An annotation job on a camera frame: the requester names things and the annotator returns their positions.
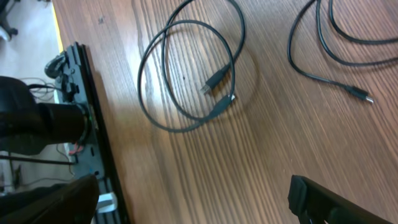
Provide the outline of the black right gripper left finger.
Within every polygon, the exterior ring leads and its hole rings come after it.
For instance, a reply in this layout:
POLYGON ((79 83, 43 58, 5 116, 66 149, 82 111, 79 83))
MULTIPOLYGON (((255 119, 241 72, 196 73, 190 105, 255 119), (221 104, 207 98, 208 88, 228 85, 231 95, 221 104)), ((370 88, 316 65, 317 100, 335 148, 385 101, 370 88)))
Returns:
POLYGON ((86 175, 69 184, 6 195, 1 197, 1 223, 90 223, 99 194, 96 177, 86 175))

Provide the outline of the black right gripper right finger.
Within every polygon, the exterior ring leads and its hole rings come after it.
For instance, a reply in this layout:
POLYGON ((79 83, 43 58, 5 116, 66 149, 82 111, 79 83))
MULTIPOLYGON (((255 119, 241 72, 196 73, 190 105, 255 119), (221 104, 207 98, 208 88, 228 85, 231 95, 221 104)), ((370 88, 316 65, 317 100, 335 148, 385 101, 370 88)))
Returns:
POLYGON ((301 224, 390 224, 301 175, 291 177, 288 201, 290 211, 301 224))

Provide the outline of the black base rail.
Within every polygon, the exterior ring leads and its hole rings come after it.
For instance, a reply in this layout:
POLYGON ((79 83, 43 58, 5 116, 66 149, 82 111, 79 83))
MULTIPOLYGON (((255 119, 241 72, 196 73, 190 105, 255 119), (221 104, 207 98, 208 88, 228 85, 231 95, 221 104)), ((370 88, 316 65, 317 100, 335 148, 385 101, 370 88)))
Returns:
POLYGON ((55 102, 64 117, 57 124, 69 137, 66 149, 76 177, 91 174, 97 179, 102 207, 94 221, 130 223, 86 46, 74 42, 46 64, 45 73, 55 79, 55 102))

